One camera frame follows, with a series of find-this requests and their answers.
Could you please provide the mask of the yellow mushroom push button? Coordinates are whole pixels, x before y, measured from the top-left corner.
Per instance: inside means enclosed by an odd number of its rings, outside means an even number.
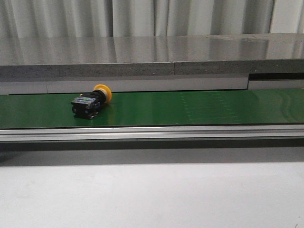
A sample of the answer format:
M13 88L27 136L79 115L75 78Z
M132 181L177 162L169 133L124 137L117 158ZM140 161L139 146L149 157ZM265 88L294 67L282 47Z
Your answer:
M103 104L112 99L110 87L98 84L88 94L80 94L71 101L72 112L75 118L93 119L99 113Z

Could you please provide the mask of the green conveyor belt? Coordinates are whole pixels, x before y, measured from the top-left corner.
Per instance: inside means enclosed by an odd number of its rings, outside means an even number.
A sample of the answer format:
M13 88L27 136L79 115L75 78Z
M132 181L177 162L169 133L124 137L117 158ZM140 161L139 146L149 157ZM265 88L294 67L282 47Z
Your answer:
M114 93L91 120L75 118L76 94L3 95L1 129L98 126L301 124L302 89Z

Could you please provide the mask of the white pleated curtain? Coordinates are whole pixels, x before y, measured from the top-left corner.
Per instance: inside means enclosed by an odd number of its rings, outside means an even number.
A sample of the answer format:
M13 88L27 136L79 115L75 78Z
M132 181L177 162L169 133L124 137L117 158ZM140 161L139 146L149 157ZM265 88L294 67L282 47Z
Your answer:
M3 0L2 38L303 33L301 0Z

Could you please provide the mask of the aluminium front conveyor rail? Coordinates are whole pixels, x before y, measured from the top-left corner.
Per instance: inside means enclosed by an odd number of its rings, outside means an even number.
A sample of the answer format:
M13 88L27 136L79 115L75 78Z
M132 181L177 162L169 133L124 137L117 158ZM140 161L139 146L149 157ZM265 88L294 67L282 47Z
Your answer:
M303 124L191 125L1 130L1 142L303 137Z

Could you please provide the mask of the grey rear conveyor rail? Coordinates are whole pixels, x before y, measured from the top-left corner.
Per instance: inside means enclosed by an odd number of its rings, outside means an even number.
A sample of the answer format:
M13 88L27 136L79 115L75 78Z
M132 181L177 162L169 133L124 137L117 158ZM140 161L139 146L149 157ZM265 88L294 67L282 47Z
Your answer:
M91 92L105 84L113 92L257 90L303 88L303 73L204 74L167 76L73 76L1 79L0 93L56 94Z

